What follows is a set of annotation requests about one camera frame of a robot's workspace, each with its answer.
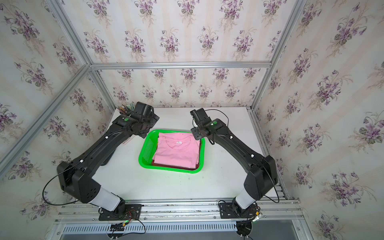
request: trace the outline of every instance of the white table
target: white table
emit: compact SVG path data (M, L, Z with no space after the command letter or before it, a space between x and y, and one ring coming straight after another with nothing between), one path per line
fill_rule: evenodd
M155 108L160 119L153 129L190 131L193 109L198 108ZM233 134L254 151L262 152L245 107L204 109L220 109L229 117L229 129ZM227 122L218 111L207 114L212 120L219 118ZM112 120L119 115L115 110ZM204 166L195 174L141 167L138 158L143 144L144 139L135 136L127 144L120 145L93 179L126 200L233 198L243 189L247 174L241 165L224 148L218 144L212 146L207 139ZM267 196L277 195L271 189Z

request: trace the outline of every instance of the stack of clothes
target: stack of clothes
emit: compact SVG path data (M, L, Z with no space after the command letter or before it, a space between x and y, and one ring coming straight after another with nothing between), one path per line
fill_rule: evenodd
M190 132L159 133L152 165L195 170L199 167L200 140Z

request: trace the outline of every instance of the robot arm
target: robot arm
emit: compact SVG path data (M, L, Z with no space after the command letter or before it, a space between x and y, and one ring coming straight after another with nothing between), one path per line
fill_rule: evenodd
M158 120L152 106L137 102L134 111L117 117L83 154L70 163L62 162L57 166L57 172L63 172L59 175L61 189L82 203L92 203L124 216L125 200L102 188L92 176L122 142L132 135L145 138Z
M220 119L212 121L203 108L192 110L190 113L197 125L191 129L195 139L207 137L211 144L218 143L240 163L247 173L244 189L233 201L233 207L240 215L244 209L260 200L277 184L275 160L271 156L263 157L250 149Z

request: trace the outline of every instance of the floral wallpaper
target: floral wallpaper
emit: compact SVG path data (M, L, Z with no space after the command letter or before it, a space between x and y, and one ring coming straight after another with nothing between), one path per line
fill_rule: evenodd
M2 126L15 128L17 116L7 108L1 106L2 118L6 119ZM0 209L12 220L0 220L0 239L46 237L59 208L43 201L44 185L57 173L57 165L76 158L102 135L111 114L92 81L84 78L1 179L0 192L6 198L2 199ZM73 201L58 187L57 179L44 194L56 204ZM22 224L24 231L15 233L12 226L16 222Z
M383 19L380 1L308 0L256 108L317 240L384 235Z
M62 2L95 63L270 60L294 4L292 0ZM308 21L321 12L309 11Z
M79 69L43 1L0 1L0 159Z
M251 105L265 71L183 68L98 72L117 105L140 101L154 107L237 107Z

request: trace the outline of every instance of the green plastic basket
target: green plastic basket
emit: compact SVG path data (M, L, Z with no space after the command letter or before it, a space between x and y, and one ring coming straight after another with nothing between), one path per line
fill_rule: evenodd
M152 166L152 158L153 155L156 152L157 149L157 139L159 138L159 133L170 133L170 132L182 132L182 131L170 131L170 130L161 130L156 129L148 133L147 137L145 138L144 145L141 149L140 155L139 155L139 164L144 168L150 168L150 169L162 169L162 170L169 170L169 171L175 171L175 172L187 172L187 173L197 173L199 172L204 165L204 147L205 147L205 140L202 138L200 140L200 157L199 157L199 167L195 170L187 170L187 169L178 169L178 168L171 168L171 167L159 167L159 166Z

